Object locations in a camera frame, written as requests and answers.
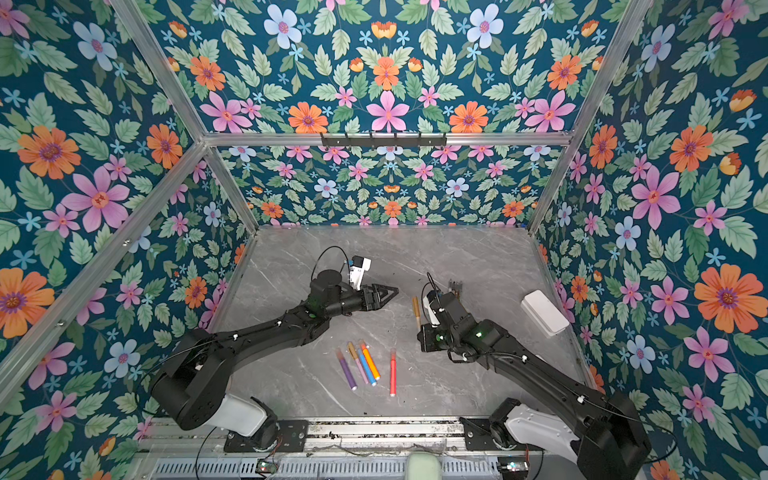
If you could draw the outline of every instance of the marble surface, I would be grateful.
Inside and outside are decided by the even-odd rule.
[[[464,283],[462,303],[475,318],[490,318],[547,362],[583,382],[584,369],[572,331],[547,337],[520,302],[534,290],[551,295],[531,238],[523,229],[487,227],[263,228],[242,283],[219,331],[280,316],[306,298],[316,258],[330,245],[372,260],[364,283],[400,288],[385,308],[336,317],[309,345],[287,349],[235,372],[231,391],[255,396],[278,416],[488,415],[507,397],[541,408],[526,391],[477,364],[455,365],[445,352],[422,353],[416,339],[412,296],[420,296],[428,270],[446,291]],[[318,271],[340,268],[337,249]],[[335,355],[337,347],[365,339],[381,371],[367,386],[347,353],[358,389],[350,390]],[[397,349],[397,393],[389,396],[389,351]]]

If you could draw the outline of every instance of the pink flower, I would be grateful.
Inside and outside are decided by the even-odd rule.
[[[704,228],[704,233],[707,236],[712,234],[712,227],[718,230],[725,228],[725,222],[720,218],[728,211],[725,207],[715,208],[715,200],[707,202],[707,209],[697,208],[695,210],[696,215],[700,218],[694,222],[694,227]]]
[[[254,118],[261,118],[261,105],[254,104],[253,100],[250,98],[247,101],[240,100],[240,113],[241,114],[248,114],[248,118],[253,120]]]
[[[277,172],[280,174],[281,177],[285,177],[288,180],[293,178],[293,175],[296,175],[296,171],[293,169],[292,164],[285,165],[285,162],[280,162],[279,165],[277,165]]]
[[[185,185],[185,184],[179,185],[178,189],[174,192],[174,194],[170,196],[170,204],[171,205],[175,205],[176,202],[180,202],[182,204],[185,204],[187,202],[187,197],[185,197],[184,194],[189,189],[190,188],[187,185]]]
[[[64,238],[69,236],[69,230],[80,230],[74,219],[78,217],[78,212],[67,212],[67,208],[59,204],[56,206],[56,211],[47,210],[43,212],[43,217],[50,220],[45,229],[49,232],[58,229],[58,234]]]
[[[118,228],[128,218],[128,210],[117,202],[128,198],[131,191],[124,185],[115,185],[110,188],[109,173],[106,168],[99,167],[94,172],[95,186],[81,174],[72,175],[72,180],[85,195],[69,194],[64,197],[61,204],[78,212],[88,209],[83,216],[83,227],[86,232],[97,230],[101,226],[102,217],[112,228]]]
[[[438,98],[440,98],[440,94],[435,91],[435,87],[429,87],[429,90],[422,88],[422,96],[419,97],[419,101],[424,102],[424,108],[427,108],[429,105],[437,105],[436,100]]]
[[[197,324],[198,328],[208,329],[210,327],[210,321],[214,319],[216,315],[216,309],[219,308],[219,302],[221,301],[221,290],[215,289],[213,298],[206,298],[204,305],[208,310],[200,315],[200,322]]]
[[[22,37],[29,38],[27,29],[22,25],[29,22],[29,17],[21,10],[11,10],[11,8],[13,8],[12,0],[0,0],[0,33],[10,35],[15,31]]]
[[[515,109],[517,110],[515,112],[516,117],[522,116],[523,118],[528,118],[528,114],[532,114],[536,111],[535,102],[523,97],[523,101],[516,104]]]
[[[367,171],[368,169],[362,166],[360,161],[357,161],[354,167],[349,167],[349,177],[355,177],[355,180],[359,181],[361,178],[368,178]]]
[[[680,174],[672,172],[666,174],[659,183],[659,169],[651,166],[646,177],[647,187],[640,184],[632,187],[632,195],[638,200],[642,200],[634,208],[632,217],[643,218],[645,214],[648,214],[648,224],[650,228],[656,230],[661,224],[661,210],[672,214],[680,209],[680,202],[677,201],[676,197],[664,195],[677,186],[678,178],[680,178]]]
[[[386,127],[387,133],[392,132],[393,127],[395,130],[405,130],[406,123],[400,117],[408,113],[409,106],[406,104],[395,105],[395,95],[389,90],[384,90],[381,101],[381,106],[376,104],[366,106],[368,113],[374,117],[379,117],[371,124],[371,130],[379,131],[383,130],[384,127]]]
[[[685,307],[685,305],[680,303],[688,298],[688,289],[680,287],[673,291],[674,286],[670,277],[665,278],[662,285],[664,286],[663,290],[658,285],[650,286],[650,291],[657,298],[661,299],[654,301],[653,305],[650,306],[651,309],[654,312],[660,312],[663,310],[664,319],[667,321],[667,325],[672,325],[674,323],[675,313],[682,318],[688,318],[690,316],[688,309]]]
[[[305,158],[312,158],[312,154],[309,152],[309,149],[309,145],[305,145],[303,147],[288,147],[288,158],[296,157],[296,160],[300,164],[303,164]]]
[[[336,165],[341,164],[342,158],[349,158],[349,152],[344,151],[344,147],[320,147],[320,151],[324,151],[323,160],[331,161]]]
[[[134,173],[133,170],[125,166],[125,157],[118,159],[114,155],[109,156],[109,163],[104,164],[104,168],[112,172],[109,174],[110,179],[117,180],[119,178],[121,182],[125,182],[128,179],[126,175]]]
[[[571,323],[576,323],[576,317],[574,316],[574,313],[571,312],[571,310],[574,308],[574,305],[576,304],[576,300],[574,300],[573,297],[568,298],[568,292],[566,292],[565,288],[563,288],[562,282],[560,282],[560,288],[558,288],[557,283],[555,283],[554,289],[560,296],[560,303],[563,306],[563,311],[565,311],[565,318],[567,318]]]
[[[326,0],[326,7],[333,12],[333,9],[336,7],[336,4],[339,5],[346,5],[346,0]]]
[[[696,352],[688,357],[688,365],[695,369],[704,365],[704,373],[712,382],[717,381],[717,369],[725,373],[736,372],[730,360],[720,356],[728,350],[728,340],[715,339],[710,344],[710,334],[702,326],[696,330],[696,337],[698,342],[691,337],[683,340],[685,346]]]
[[[574,104],[565,104],[565,90],[560,90],[552,97],[552,103],[547,102],[543,98],[536,100],[535,108],[539,113],[538,115],[531,115],[531,117],[525,121],[525,124],[529,127],[538,125],[536,131],[544,132],[548,131],[549,127],[552,130],[559,131],[565,128],[565,121],[560,118],[562,115],[570,114],[575,108]]]
[[[413,170],[416,172],[416,178],[418,178],[420,180],[426,180],[427,178],[430,178],[430,177],[435,175],[435,173],[432,172],[432,169],[433,169],[432,165],[429,165],[427,167],[427,164],[422,162],[421,165],[419,165],[418,167],[414,168]]]
[[[592,332],[589,331],[588,326],[581,327],[581,333],[578,334],[585,345],[589,345],[592,341]]]
[[[440,164],[445,165],[445,162],[448,160],[456,160],[458,158],[456,152],[459,151],[459,149],[461,149],[461,147],[458,145],[445,145],[443,148],[433,151],[432,158],[439,158]]]
[[[208,166],[208,164],[205,163],[205,160],[201,160],[197,162],[197,165],[194,166],[194,171],[192,172],[192,180],[194,180],[194,183],[200,183],[200,180],[205,180],[208,178],[208,176],[205,174],[205,168]]]
[[[502,164],[502,161],[499,160],[496,163],[490,162],[488,164],[488,169],[485,171],[488,175],[491,176],[491,178],[496,176],[501,176],[504,174],[504,169],[506,167]]]
[[[703,393],[698,383],[694,385],[693,391],[686,386],[683,387],[683,393],[688,397],[683,400],[683,406],[694,411],[697,422],[701,423],[702,419],[707,419],[709,422],[715,421],[715,415],[710,411],[715,406],[715,401],[708,396],[702,397]]]
[[[624,279],[624,285],[619,290],[624,294],[623,303],[629,303],[632,308],[637,306],[637,301],[642,300],[643,296],[640,295],[638,290],[640,289],[639,283],[633,283],[628,278]]]
[[[116,300],[123,303],[123,308],[128,310],[131,308],[131,304],[139,304],[139,295],[144,292],[143,288],[138,288],[136,282],[131,282],[130,285],[120,285],[121,294],[118,295]]]
[[[352,103],[354,101],[357,101],[357,97],[352,94],[352,88],[348,88],[345,90],[344,87],[339,87],[339,92],[336,93],[336,100],[339,101],[340,107],[347,106],[349,108],[352,108]]]
[[[638,181],[639,179],[645,180],[646,173],[645,171],[650,168],[650,162],[648,161],[648,156],[643,155],[640,158],[635,157],[634,158],[634,167],[629,169],[629,173],[633,174],[634,177],[632,180]]]
[[[727,37],[733,31],[734,22],[738,22],[750,12],[750,7],[744,4],[744,0],[723,0],[723,11],[710,17],[710,25],[715,28],[710,32],[710,40],[717,37],[717,34],[723,32],[723,37]]]
[[[104,313],[104,305],[101,302],[97,302],[97,300],[103,299],[106,294],[107,289],[104,287],[100,286],[96,289],[94,295],[88,301],[88,304],[78,312],[78,323],[80,325],[85,325],[88,319],[91,318],[92,313],[95,313],[96,315]]]
[[[594,235],[594,232],[598,229],[598,219],[600,217],[596,217],[592,212],[587,215],[587,218],[584,219],[584,231],[589,233],[590,235]]]
[[[240,127],[250,127],[253,125],[253,122],[243,115],[238,115],[241,110],[239,101],[230,100],[225,107],[224,100],[214,92],[208,94],[208,100],[210,100],[210,103],[213,105],[202,104],[200,109],[206,115],[216,117],[216,120],[214,120],[214,128],[216,131],[225,131],[229,128],[230,132],[239,134],[242,132]]]
[[[568,165],[571,168],[571,180],[576,180],[576,183],[581,181],[581,175],[587,173],[587,168],[584,164],[587,163],[587,154],[576,154],[576,157]]]
[[[183,214],[178,213],[176,215],[171,215],[170,218],[174,222],[174,224],[170,226],[170,229],[176,232],[176,235],[181,237],[189,231],[187,224],[190,223],[190,221],[188,218],[184,218]]]
[[[596,177],[594,174],[589,174],[589,184],[584,185],[584,191],[587,193],[587,203],[594,202],[594,204],[600,203],[600,195],[605,192],[605,186],[603,183],[603,174],[598,174]]]
[[[478,161],[483,161],[486,157],[493,157],[493,146],[491,145],[471,145],[469,151],[470,157],[477,157]]]
[[[419,0],[419,3],[422,5],[427,5],[429,3],[429,6],[432,7],[432,10],[437,12],[437,9],[440,7],[440,0]]]
[[[152,425],[152,417],[148,416],[143,422],[139,422],[136,426],[136,433],[134,433],[134,440],[141,440],[145,436],[149,435],[150,425]]]
[[[74,343],[66,342],[48,352],[29,376],[29,388],[38,389],[45,381],[45,377],[48,376],[48,372],[51,372],[51,375],[64,375],[67,372],[67,363],[59,359],[69,355],[73,348]]]

